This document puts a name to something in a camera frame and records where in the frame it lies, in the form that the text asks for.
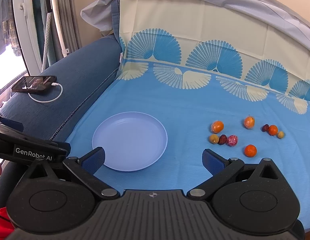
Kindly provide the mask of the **light blue plastic plate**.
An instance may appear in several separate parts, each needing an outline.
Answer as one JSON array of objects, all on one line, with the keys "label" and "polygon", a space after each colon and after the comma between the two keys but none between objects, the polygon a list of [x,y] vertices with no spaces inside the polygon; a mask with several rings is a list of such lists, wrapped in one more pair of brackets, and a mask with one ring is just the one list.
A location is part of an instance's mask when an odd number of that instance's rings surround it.
[{"label": "light blue plastic plate", "polygon": [[92,137],[92,148],[105,151],[104,165],[116,171],[134,172],[157,162],[168,143],[167,131],[155,117],[123,112],[103,121]]}]

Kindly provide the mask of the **grey folded curtain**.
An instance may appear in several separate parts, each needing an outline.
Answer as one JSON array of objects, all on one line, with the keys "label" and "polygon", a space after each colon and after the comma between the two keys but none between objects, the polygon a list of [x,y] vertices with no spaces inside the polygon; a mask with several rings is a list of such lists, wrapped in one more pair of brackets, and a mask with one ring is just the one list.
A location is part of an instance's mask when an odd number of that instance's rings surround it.
[{"label": "grey folded curtain", "polygon": [[82,47],[74,0],[51,0],[52,11],[63,57]]}]

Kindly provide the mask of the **red fruit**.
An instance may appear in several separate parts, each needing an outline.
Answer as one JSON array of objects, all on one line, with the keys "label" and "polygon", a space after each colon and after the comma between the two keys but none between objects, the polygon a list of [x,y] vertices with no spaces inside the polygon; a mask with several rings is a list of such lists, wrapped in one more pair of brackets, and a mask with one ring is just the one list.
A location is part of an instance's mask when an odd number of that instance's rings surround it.
[{"label": "red fruit", "polygon": [[234,147],[237,145],[238,143],[238,137],[237,135],[230,135],[229,137],[227,137],[227,141],[226,141],[227,145],[230,147]]}]

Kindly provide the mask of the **dark red jujube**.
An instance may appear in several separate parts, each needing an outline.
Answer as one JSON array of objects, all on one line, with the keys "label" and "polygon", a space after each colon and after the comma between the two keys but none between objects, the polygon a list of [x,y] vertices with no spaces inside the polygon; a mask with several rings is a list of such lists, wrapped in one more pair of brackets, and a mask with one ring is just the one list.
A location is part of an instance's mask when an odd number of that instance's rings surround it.
[{"label": "dark red jujube", "polygon": [[219,145],[224,145],[226,142],[227,142],[227,136],[225,134],[222,134],[220,137],[219,137],[219,141],[218,141],[218,144]]},{"label": "dark red jujube", "polygon": [[268,129],[269,129],[269,125],[268,125],[268,124],[265,124],[265,125],[263,125],[263,127],[262,127],[261,130],[262,130],[263,132],[267,132]]}]

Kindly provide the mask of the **bare orange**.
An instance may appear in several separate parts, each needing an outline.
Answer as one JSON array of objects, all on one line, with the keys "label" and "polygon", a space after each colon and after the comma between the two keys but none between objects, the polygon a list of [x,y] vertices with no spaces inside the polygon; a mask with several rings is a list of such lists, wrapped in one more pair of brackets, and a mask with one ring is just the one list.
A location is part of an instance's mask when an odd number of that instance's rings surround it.
[{"label": "bare orange", "polygon": [[267,132],[271,136],[275,136],[278,133],[278,128],[276,125],[271,125],[268,127]]},{"label": "bare orange", "polygon": [[256,156],[258,150],[257,148],[254,146],[254,145],[247,145],[245,148],[244,148],[244,155],[249,157],[249,158],[252,158],[254,156]]}]

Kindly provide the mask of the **red clothing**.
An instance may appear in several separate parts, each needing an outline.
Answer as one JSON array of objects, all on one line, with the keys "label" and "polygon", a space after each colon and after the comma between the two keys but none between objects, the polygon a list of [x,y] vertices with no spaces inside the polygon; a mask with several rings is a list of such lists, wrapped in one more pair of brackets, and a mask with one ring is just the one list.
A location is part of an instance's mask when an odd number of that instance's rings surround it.
[{"label": "red clothing", "polygon": [[6,239],[14,231],[14,226],[7,215],[5,207],[0,208],[0,240]]}]

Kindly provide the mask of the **white window frame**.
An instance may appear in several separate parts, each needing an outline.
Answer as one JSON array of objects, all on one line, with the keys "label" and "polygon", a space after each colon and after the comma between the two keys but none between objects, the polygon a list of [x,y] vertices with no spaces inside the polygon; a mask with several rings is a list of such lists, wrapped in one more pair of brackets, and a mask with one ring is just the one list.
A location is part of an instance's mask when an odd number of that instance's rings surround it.
[{"label": "white window frame", "polygon": [[30,75],[39,75],[42,60],[38,47],[32,0],[12,0],[15,25],[26,68]]}]

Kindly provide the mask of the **black white patterned pole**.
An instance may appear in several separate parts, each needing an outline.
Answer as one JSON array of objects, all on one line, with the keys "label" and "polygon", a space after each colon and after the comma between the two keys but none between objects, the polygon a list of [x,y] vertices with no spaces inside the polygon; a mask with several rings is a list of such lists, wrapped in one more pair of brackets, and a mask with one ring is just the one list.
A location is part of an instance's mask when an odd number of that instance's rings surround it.
[{"label": "black white patterned pole", "polygon": [[46,22],[45,22],[45,33],[44,33],[44,47],[43,47],[43,59],[42,59],[42,69],[41,72],[47,69],[48,67],[48,49],[49,49],[49,40],[51,33],[51,17],[52,17],[52,7],[50,0],[45,1],[46,8]]}]

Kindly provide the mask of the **black smartphone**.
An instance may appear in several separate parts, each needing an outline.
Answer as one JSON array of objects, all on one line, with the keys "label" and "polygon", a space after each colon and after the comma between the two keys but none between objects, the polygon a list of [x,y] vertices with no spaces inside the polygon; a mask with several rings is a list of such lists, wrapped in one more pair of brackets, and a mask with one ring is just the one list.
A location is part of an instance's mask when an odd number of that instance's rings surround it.
[{"label": "black smartphone", "polygon": [[23,76],[11,90],[16,93],[38,94],[48,90],[56,81],[56,76]]}]

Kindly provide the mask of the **yellow round fruit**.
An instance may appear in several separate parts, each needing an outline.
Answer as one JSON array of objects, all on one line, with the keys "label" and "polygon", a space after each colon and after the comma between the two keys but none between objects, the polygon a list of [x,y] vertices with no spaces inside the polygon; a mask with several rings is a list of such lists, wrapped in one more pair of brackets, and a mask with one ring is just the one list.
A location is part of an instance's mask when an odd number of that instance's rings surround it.
[{"label": "yellow round fruit", "polygon": [[279,139],[282,139],[284,136],[285,136],[285,133],[283,131],[279,131],[278,134],[277,134],[277,137]]},{"label": "yellow round fruit", "polygon": [[217,134],[211,134],[209,136],[209,142],[212,143],[212,144],[218,144],[219,136]]}]

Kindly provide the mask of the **blue fabric sofa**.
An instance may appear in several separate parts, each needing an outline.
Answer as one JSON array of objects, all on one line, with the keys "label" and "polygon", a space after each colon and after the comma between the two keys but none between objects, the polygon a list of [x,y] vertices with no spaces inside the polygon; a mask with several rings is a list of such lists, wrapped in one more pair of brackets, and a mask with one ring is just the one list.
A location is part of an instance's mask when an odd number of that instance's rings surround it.
[{"label": "blue fabric sofa", "polygon": [[13,94],[0,108],[0,121],[31,137],[65,141],[114,81],[121,52],[120,43],[109,35],[71,53],[42,73],[56,76],[57,86],[43,94]]}]

